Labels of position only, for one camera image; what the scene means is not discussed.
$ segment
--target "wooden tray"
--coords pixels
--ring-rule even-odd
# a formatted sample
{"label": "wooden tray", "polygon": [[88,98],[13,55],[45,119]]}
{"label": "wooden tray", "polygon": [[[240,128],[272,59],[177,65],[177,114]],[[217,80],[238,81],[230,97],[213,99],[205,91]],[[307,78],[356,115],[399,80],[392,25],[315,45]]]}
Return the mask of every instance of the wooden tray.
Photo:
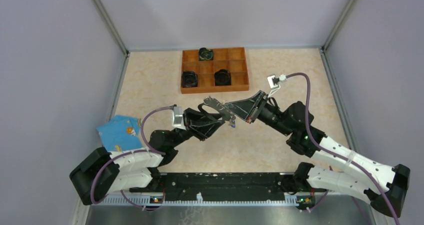
{"label": "wooden tray", "polygon": [[[249,90],[248,67],[244,47],[214,48],[213,60],[199,61],[199,50],[183,50],[181,74],[193,71],[197,74],[197,87],[183,87],[182,94],[220,93]],[[227,69],[231,73],[231,85],[215,86],[214,73]]]}

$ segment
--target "white cable tie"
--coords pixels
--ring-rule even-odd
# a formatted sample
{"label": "white cable tie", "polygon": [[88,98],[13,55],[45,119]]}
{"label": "white cable tie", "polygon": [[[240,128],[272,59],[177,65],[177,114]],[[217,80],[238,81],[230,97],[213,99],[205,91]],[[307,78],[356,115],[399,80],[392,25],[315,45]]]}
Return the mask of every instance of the white cable tie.
{"label": "white cable tie", "polygon": [[280,89],[280,86],[271,89],[271,91],[268,94],[268,98],[270,98],[272,95],[274,95],[279,89]]}
{"label": "white cable tie", "polygon": [[343,166],[343,171],[346,171],[346,169],[348,169],[348,167],[351,165],[352,160],[355,158],[355,156],[357,155],[357,153],[353,150],[350,151],[349,156],[347,156],[347,161]]}
{"label": "white cable tie", "polygon": [[148,149],[148,147],[146,147],[146,148],[144,148],[144,149],[146,150],[147,155],[148,155],[149,157],[152,157],[152,155],[150,155],[150,149]]}

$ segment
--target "white bracket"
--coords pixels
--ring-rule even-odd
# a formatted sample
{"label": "white bracket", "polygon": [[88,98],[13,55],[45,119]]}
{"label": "white bracket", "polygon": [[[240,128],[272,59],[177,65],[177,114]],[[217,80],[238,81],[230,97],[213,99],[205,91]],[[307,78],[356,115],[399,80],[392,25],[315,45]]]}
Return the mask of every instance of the white bracket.
{"label": "white bracket", "polygon": [[[152,180],[150,171],[147,168],[155,168],[159,166],[163,157],[153,152],[137,152],[139,149],[131,150],[130,155],[118,158],[114,161],[119,165],[118,176],[113,181],[107,193],[120,191],[129,188],[145,188]],[[112,151],[111,158],[114,158],[128,151]]]}
{"label": "white bracket", "polygon": [[[349,158],[350,161],[358,163],[369,173],[371,173],[371,175],[385,192],[389,190],[387,183],[393,183],[393,179],[395,178],[395,172],[392,170],[391,166],[378,163],[358,153],[352,152],[352,150],[342,146],[338,142],[334,141],[331,137],[324,137],[319,145],[345,158]],[[354,177],[358,182],[364,183],[374,193],[380,194],[379,190],[371,181],[371,179],[350,162],[346,162],[345,160],[335,157],[323,150],[316,151],[311,158],[314,160],[327,162],[333,167],[342,169],[345,173]]]}
{"label": "white bracket", "polygon": [[269,87],[271,88],[271,91],[268,94],[268,98],[271,97],[273,94],[275,94],[280,88],[280,83],[287,81],[286,75],[282,74],[278,77],[278,82],[274,82],[276,79],[275,74],[271,74],[266,79],[268,80]]}
{"label": "white bracket", "polygon": [[368,190],[369,187],[345,172],[331,171],[315,166],[309,170],[307,175],[306,181],[313,188],[340,192],[370,204],[370,199],[364,194],[364,190]]}

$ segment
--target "blue cloth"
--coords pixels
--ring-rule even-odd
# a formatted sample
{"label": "blue cloth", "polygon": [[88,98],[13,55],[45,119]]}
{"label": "blue cloth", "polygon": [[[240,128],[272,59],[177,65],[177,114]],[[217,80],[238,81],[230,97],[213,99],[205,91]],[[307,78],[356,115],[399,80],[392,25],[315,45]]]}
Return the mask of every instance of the blue cloth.
{"label": "blue cloth", "polygon": [[116,115],[108,123],[97,127],[101,142],[107,151],[139,149],[142,143],[137,134],[141,119]]}

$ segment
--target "metal frame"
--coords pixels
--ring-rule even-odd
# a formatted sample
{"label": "metal frame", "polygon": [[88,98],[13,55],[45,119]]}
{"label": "metal frame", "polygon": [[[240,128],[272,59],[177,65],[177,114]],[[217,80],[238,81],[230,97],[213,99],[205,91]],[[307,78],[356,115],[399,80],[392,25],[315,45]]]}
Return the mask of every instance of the metal frame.
{"label": "metal frame", "polygon": [[[245,49],[319,49],[323,45],[282,45],[282,46],[245,46]],[[162,52],[162,51],[181,51],[181,50],[193,50],[198,49],[198,47],[179,47],[179,48],[151,48],[151,49],[129,49],[128,52]]]}
{"label": "metal frame", "polygon": [[[157,203],[151,202],[150,195],[141,195],[141,194],[128,194],[127,198],[133,203],[139,206],[158,206]],[[164,201],[161,206],[166,207],[181,207],[181,206],[197,206],[197,207],[257,207],[257,206],[299,206],[298,196],[285,194],[284,200],[279,201],[204,201],[201,194],[197,195],[197,200],[193,201]],[[109,194],[101,203],[95,206],[132,206],[129,202],[127,202],[122,194],[114,193]]]}
{"label": "metal frame", "polygon": [[[334,71],[333,71],[333,67],[329,61],[328,58],[328,54],[327,51],[329,49],[329,47],[331,46],[333,40],[335,39],[336,35],[338,34],[339,30],[341,29],[341,27],[343,26],[344,22],[346,21],[347,17],[349,17],[350,12],[352,11],[352,9],[354,8],[356,2],[358,0],[349,0],[348,3],[346,4],[345,8],[343,9],[342,13],[340,14],[340,17],[338,18],[336,24],[334,25],[333,29],[331,30],[330,35],[328,36],[328,38],[326,39],[324,45],[319,49],[320,55],[321,55],[321,59],[324,65],[324,69],[328,78],[328,82],[330,84],[330,88],[334,97],[334,101],[337,107],[337,111],[338,114],[340,116],[340,120],[343,126],[343,130],[345,132],[345,136],[348,142],[348,145],[350,146],[350,148],[354,151],[359,152],[359,148],[357,146],[357,141],[354,135],[354,132],[352,131],[352,125],[349,119],[349,115],[346,111],[344,102],[343,102],[343,98],[339,89],[339,86],[337,84],[335,75],[334,75]],[[115,111],[116,111],[116,106],[118,103],[118,99],[119,99],[119,95],[121,92],[121,88],[122,88],[122,84],[124,81],[124,77],[125,77],[125,73],[126,73],[126,69],[127,69],[127,65],[128,65],[128,61],[129,61],[129,56],[130,56],[130,51],[125,47],[124,42],[122,41],[116,27],[114,26],[111,18],[109,17],[105,7],[103,6],[103,3],[101,0],[92,0],[93,5],[96,7],[99,15],[101,16],[105,26],[107,27],[108,31],[110,32],[111,36],[113,37],[114,41],[116,42],[116,44],[119,46],[120,50],[122,51],[122,53],[125,55],[125,60],[122,66],[122,71],[118,80],[118,83],[116,85],[116,90],[114,91],[114,99],[113,99],[113,103],[111,105],[111,109],[110,109],[110,113],[108,115],[108,118],[110,119],[111,117],[113,117],[115,115]],[[316,46],[304,46],[304,47],[298,47],[298,48],[316,48]],[[88,213],[89,213],[89,206],[84,206],[80,200],[78,200],[76,208],[75,208],[75,213],[74,213],[74,218],[72,220],[72,225],[84,225],[86,224],[86,220],[88,217]],[[372,215],[372,220],[374,222],[374,224],[384,224],[384,225],[391,225],[391,219],[388,220],[384,215],[375,212],[374,210],[371,209],[371,207],[369,207],[369,214]]]}
{"label": "metal frame", "polygon": [[339,32],[340,28],[348,18],[350,12],[352,11],[353,7],[355,6],[356,2],[358,0],[349,0],[344,7],[343,11],[340,14],[340,17],[338,18],[337,22],[335,23],[334,27],[332,28],[330,35],[328,36],[327,40],[325,41],[324,45],[322,46],[322,50],[326,52],[330,45],[332,44],[334,38],[336,37],[337,33]]}
{"label": "metal frame", "polygon": [[115,43],[118,45],[119,49],[122,51],[122,53],[127,56],[128,55],[128,49],[125,47],[124,42],[121,39],[121,36],[119,35],[114,23],[112,22],[111,18],[109,17],[108,12],[105,9],[105,6],[103,6],[103,3],[101,0],[91,0],[94,7],[97,9],[98,14],[100,15],[101,19],[104,22],[104,25],[106,25],[107,30],[109,30],[110,35],[112,36],[113,40],[115,40]]}

